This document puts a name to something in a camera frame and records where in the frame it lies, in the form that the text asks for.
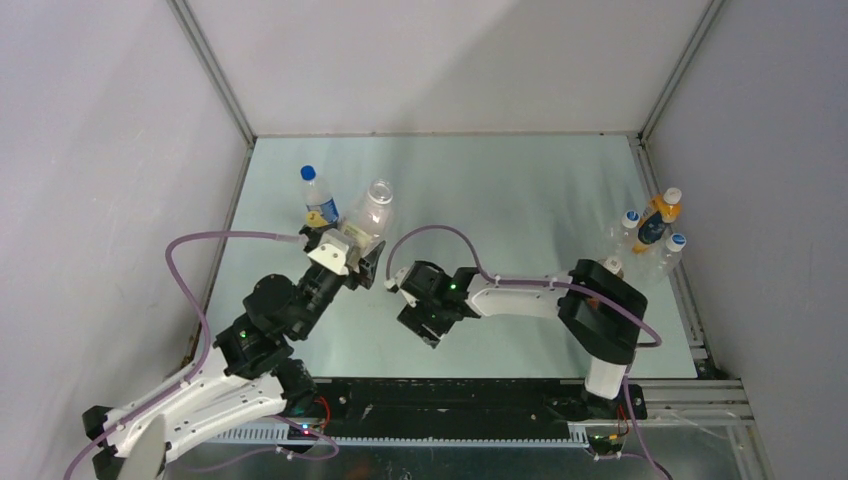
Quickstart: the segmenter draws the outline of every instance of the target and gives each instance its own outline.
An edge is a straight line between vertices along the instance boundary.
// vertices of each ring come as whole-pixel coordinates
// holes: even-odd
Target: wall
[[[270,135],[635,131],[707,0],[191,4]]]
[[[848,470],[846,25],[842,0],[729,2],[649,144],[779,479]]]
[[[3,1],[0,31],[0,478],[60,478],[85,409],[177,366],[163,251],[224,226],[245,145],[164,1]],[[214,251],[178,254],[195,291]]]

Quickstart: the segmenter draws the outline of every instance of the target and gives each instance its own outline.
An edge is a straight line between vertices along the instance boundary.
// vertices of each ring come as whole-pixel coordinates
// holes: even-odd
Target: orange juice bottle
[[[633,253],[644,253],[652,244],[662,238],[668,225],[677,220],[683,210],[680,197],[683,193],[679,188],[669,188],[662,195],[657,195],[648,202],[645,213],[639,220],[636,230],[636,244]]]

